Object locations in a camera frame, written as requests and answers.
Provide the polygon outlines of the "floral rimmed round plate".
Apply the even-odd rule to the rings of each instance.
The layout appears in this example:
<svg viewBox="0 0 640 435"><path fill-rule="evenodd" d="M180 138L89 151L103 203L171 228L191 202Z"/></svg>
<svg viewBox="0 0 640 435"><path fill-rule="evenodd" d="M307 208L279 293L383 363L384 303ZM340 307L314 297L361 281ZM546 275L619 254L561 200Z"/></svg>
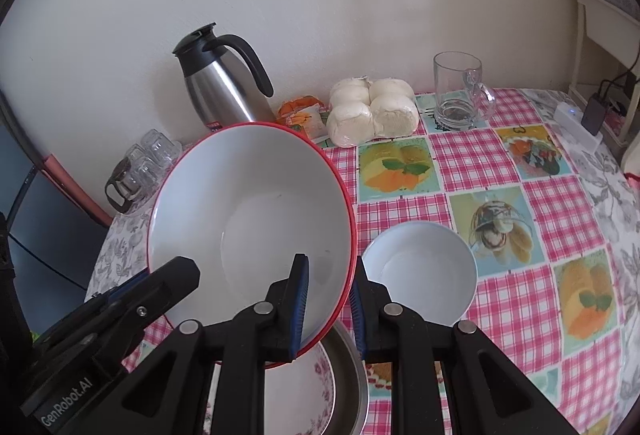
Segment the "floral rimmed round plate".
<svg viewBox="0 0 640 435"><path fill-rule="evenodd" d="M335 377L321 344L265 372L264 433L323 434L335 405Z"/></svg>

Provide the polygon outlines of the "stainless steel round pan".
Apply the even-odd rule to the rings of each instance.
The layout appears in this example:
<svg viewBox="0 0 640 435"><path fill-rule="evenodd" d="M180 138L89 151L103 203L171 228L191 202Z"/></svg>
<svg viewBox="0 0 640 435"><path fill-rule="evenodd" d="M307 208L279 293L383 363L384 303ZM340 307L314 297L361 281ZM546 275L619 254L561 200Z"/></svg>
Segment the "stainless steel round pan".
<svg viewBox="0 0 640 435"><path fill-rule="evenodd" d="M337 321L321 344L329 356L335 381L333 413L324 433L360 435L367 421L370 396L366 367L352 334Z"/></svg>

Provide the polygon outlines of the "light blue floral bowl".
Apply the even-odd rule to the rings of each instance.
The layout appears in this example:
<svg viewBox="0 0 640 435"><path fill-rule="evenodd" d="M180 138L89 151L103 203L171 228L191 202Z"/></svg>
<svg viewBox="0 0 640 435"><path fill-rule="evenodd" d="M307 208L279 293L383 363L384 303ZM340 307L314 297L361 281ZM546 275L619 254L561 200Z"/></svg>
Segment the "light blue floral bowl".
<svg viewBox="0 0 640 435"><path fill-rule="evenodd" d="M362 254L367 276L385 285L394 302L427 321L454 325L469 309L477 286L474 255L451 229L406 221L380 233Z"/></svg>

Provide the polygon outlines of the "strawberry pattern bowl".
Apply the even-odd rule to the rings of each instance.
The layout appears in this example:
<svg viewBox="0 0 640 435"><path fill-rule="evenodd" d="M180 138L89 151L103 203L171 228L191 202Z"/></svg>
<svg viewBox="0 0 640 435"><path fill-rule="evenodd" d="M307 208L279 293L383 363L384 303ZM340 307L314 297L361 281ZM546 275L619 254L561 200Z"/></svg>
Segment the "strawberry pattern bowl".
<svg viewBox="0 0 640 435"><path fill-rule="evenodd" d="M329 332L343 308L357 258L352 202L328 157L272 123L233 125L195 143L157 192L146 236L155 271L176 256L198 266L198 288L167 311L212 325L265 298L309 259L300 349Z"/></svg>

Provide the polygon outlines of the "checkered picture tablecloth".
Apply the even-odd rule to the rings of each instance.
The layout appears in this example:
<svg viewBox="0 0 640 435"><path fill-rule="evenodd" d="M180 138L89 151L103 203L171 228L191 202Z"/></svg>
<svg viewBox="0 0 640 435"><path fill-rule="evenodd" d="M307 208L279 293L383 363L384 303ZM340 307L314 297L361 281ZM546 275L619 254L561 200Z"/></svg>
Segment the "checkered picture tablecloth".
<svg viewBox="0 0 640 435"><path fill-rule="evenodd" d="M580 433L612 434L622 367L613 263L572 160L524 90L467 132L422 120L410 136L319 148L352 202L357 258L406 221L445 226L469 245L474 322ZM171 332L165 315L126 360L134 368ZM367 365L363 434L390 431L390 366Z"/></svg>

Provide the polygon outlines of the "grey floral cloth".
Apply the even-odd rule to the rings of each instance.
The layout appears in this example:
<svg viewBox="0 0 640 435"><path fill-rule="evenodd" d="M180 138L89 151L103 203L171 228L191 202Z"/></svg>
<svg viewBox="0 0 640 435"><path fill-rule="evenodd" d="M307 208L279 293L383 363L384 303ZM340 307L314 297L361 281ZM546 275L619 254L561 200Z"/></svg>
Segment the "grey floral cloth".
<svg viewBox="0 0 640 435"><path fill-rule="evenodd" d="M618 384L610 421L610 430L615 431L639 397L639 184L626 177L605 144L589 151L554 121L559 103L573 103L568 95L538 89L525 89L523 94L577 169L612 259L622 330L622 367L615 372Z"/></svg>

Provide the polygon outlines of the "stainless steel thermos jug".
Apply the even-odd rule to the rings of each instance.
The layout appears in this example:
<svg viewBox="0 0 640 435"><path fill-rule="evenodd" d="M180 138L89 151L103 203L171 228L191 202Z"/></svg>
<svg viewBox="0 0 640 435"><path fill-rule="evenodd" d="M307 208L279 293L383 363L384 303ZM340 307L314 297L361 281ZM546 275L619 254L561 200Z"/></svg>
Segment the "stainless steel thermos jug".
<svg viewBox="0 0 640 435"><path fill-rule="evenodd" d="M234 124L271 122L271 80L245 39L217 36L213 23L191 32L172 51L194 109L212 132Z"/></svg>

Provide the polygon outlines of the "orange snack packet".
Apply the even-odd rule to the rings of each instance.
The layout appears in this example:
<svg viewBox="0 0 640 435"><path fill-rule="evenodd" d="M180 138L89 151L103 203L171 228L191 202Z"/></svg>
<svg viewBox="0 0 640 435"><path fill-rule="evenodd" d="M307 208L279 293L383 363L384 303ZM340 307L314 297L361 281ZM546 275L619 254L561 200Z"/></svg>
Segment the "orange snack packet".
<svg viewBox="0 0 640 435"><path fill-rule="evenodd" d="M328 138L323 115L324 106L318 98L303 96L282 103L277 112L277 122L317 142Z"/></svg>

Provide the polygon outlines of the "white power strip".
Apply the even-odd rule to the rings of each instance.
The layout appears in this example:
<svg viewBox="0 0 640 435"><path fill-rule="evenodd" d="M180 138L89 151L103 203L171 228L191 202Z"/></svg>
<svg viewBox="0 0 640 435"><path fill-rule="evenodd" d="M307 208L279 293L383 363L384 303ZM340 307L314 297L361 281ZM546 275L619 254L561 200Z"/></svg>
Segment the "white power strip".
<svg viewBox="0 0 640 435"><path fill-rule="evenodd" d="M603 135L602 132L593 134L582 125L582 117L584 114L577 106L566 102L559 102L553 113L553 120L558 123L562 129L566 130L579 144L582 149L588 153L594 153L600 146Z"/></svg>

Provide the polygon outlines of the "bag of steamed buns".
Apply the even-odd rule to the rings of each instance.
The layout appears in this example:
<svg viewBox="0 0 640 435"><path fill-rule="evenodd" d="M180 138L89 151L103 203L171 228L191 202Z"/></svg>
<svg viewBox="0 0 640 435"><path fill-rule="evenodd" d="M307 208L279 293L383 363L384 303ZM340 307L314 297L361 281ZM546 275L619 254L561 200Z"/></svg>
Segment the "bag of steamed buns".
<svg viewBox="0 0 640 435"><path fill-rule="evenodd" d="M340 148L412 135L420 115L412 87L399 78L345 78L330 90L326 129Z"/></svg>

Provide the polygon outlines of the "glass beer mug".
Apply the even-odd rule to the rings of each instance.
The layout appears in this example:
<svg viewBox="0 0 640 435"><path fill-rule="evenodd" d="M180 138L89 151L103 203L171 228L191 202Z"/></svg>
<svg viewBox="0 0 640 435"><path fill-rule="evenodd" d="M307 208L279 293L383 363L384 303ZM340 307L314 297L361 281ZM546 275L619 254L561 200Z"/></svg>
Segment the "glass beer mug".
<svg viewBox="0 0 640 435"><path fill-rule="evenodd" d="M483 83L480 58L463 51L442 51L433 58L435 120L451 130L468 130L488 122L497 96Z"/></svg>

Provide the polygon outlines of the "black power adapter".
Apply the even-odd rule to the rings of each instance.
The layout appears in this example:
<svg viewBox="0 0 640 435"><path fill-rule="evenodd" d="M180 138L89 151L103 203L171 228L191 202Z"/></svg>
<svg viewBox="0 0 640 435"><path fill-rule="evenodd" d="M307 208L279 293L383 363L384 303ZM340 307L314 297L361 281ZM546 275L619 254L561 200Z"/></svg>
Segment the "black power adapter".
<svg viewBox="0 0 640 435"><path fill-rule="evenodd" d="M598 94L593 94L587 102L580 124L591 135L597 136L607 113L608 104L606 101Z"/></svg>

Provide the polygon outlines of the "white wooden shelf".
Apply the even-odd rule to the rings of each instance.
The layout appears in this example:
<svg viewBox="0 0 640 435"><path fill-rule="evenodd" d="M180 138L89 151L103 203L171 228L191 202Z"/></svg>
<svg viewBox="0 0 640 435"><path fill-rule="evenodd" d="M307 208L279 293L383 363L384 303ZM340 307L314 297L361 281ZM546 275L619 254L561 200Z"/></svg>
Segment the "white wooden shelf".
<svg viewBox="0 0 640 435"><path fill-rule="evenodd" d="M608 91L608 98L626 108L620 123L603 124L604 141L616 154L628 147L639 130L639 22L605 0L577 0L577 36L574 66L568 93L585 108L599 83L580 83L582 48L585 42L595 43L623 68L624 74Z"/></svg>

